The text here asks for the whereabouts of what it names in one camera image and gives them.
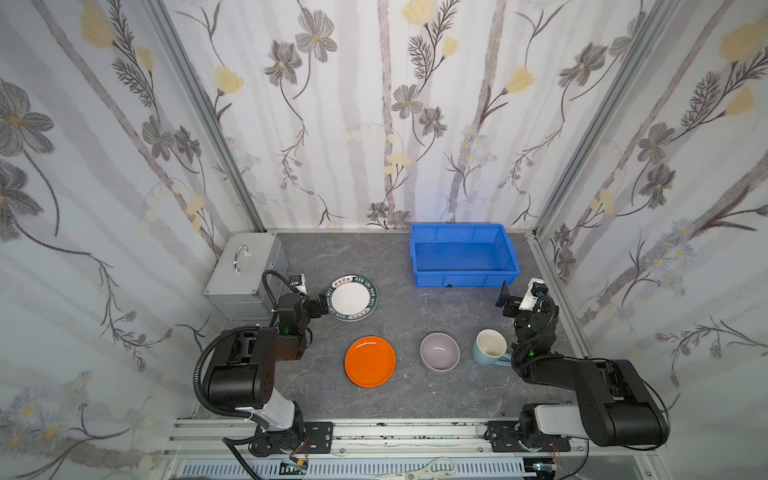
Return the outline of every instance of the metal toolbox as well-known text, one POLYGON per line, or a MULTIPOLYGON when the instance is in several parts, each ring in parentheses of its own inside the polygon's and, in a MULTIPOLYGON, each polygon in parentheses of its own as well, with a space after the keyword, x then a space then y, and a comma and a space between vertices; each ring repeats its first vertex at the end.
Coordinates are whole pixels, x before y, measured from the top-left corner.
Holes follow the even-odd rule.
MULTIPOLYGON (((261 283, 264 270, 284 276, 288 271, 288 257, 277 235, 235 233, 227 241, 204 295, 228 319, 267 320, 272 316, 272 303, 261 283)), ((283 282, 274 275, 267 282, 278 299, 283 282)))

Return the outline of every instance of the vent grille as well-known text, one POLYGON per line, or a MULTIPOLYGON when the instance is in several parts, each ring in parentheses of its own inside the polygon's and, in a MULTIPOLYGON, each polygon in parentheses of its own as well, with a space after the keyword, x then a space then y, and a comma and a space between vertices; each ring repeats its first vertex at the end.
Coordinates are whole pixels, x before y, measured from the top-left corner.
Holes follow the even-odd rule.
MULTIPOLYGON (((450 478, 514 478, 532 477, 523 469, 522 458, 455 458, 456 473, 450 478)), ((262 478, 365 478, 387 473, 412 472, 424 468, 430 458, 311 458, 306 475, 279 475, 281 460, 248 460, 248 465, 262 478)), ((449 470, 449 462, 438 462, 434 472, 449 470)), ((250 480, 242 466, 235 460, 186 460, 178 478, 208 480, 250 480)))

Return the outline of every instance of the orange plate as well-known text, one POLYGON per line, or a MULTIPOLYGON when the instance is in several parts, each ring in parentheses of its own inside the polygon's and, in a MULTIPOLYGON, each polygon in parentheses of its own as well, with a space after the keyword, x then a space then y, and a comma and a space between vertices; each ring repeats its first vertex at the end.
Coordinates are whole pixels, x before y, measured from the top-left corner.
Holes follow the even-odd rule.
POLYGON ((364 336, 346 351, 344 370, 355 385, 372 389, 395 372, 395 350, 378 336, 364 336))

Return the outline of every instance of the white plate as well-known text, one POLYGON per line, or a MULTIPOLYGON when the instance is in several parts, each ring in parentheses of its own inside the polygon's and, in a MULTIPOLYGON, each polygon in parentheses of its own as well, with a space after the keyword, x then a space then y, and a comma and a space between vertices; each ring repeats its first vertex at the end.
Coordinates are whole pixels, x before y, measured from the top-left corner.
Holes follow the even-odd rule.
POLYGON ((366 318, 379 303, 376 286, 362 275, 345 275, 334 280, 326 295, 329 313, 343 322, 366 318))

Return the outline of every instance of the decorative plate rim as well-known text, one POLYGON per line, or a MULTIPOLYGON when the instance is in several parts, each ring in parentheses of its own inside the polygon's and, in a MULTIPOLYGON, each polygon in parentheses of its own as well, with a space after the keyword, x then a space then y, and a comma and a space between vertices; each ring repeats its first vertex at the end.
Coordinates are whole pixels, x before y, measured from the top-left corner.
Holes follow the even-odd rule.
POLYGON ((376 306, 379 305, 379 293, 376 290, 376 285, 374 285, 367 276, 357 275, 356 273, 340 276, 334 280, 331 283, 331 286, 328 287, 328 290, 326 290, 326 296, 328 297, 328 313, 330 313, 334 318, 341 320, 342 322, 359 322, 360 320, 373 313, 373 310, 376 310, 376 306), (331 301, 333 292, 335 292, 337 288, 346 283, 359 283, 368 290, 371 298, 368 302, 368 306, 366 306, 362 312, 354 313, 353 315, 345 315, 343 313, 337 312, 336 309, 333 308, 333 302, 331 301))

